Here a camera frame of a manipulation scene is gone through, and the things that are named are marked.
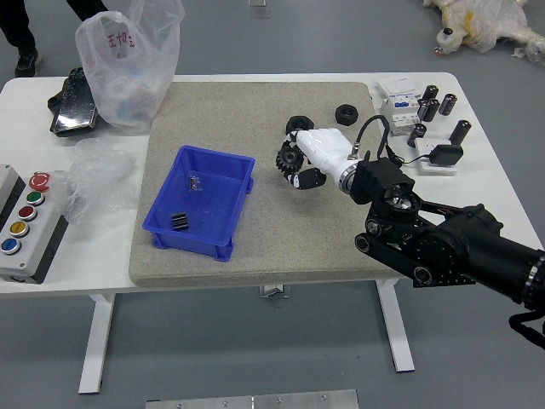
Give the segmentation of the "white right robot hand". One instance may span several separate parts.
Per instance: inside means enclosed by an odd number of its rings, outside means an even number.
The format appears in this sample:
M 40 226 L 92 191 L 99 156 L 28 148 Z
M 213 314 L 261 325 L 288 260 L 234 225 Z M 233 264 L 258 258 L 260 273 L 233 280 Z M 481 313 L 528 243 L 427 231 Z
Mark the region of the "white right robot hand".
M 278 151 L 276 166 L 299 190 L 321 187 L 330 176 L 349 193 L 359 161 L 358 148 L 338 129 L 295 130 Z

